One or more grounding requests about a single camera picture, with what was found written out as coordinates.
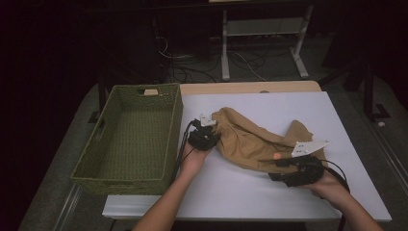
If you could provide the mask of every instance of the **floor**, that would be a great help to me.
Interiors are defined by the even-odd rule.
[[[332,36],[306,38],[301,56],[310,74],[309,80],[318,81],[334,72],[321,63]],[[171,54],[168,63],[168,82],[221,82],[218,38],[213,38],[214,51],[206,58],[197,58],[180,52]],[[302,81],[289,53],[295,37],[233,38],[229,46],[230,82]],[[162,50],[165,55],[173,50]],[[393,220],[381,222],[385,230],[404,230],[408,226],[408,112],[396,101],[390,87],[375,78],[374,103],[382,104],[390,118],[371,122],[363,113],[363,88],[347,92],[343,82],[347,74],[321,86],[327,91],[344,128],[357,153],[379,191]],[[113,221],[102,217],[106,196],[83,192],[69,181],[79,155],[93,129],[90,115],[98,110],[95,86],[84,98],[59,151],[38,190],[20,230],[129,230],[134,220]],[[337,230],[338,222],[314,222],[296,230]],[[252,223],[249,226],[219,226],[222,230],[295,230],[271,223]]]

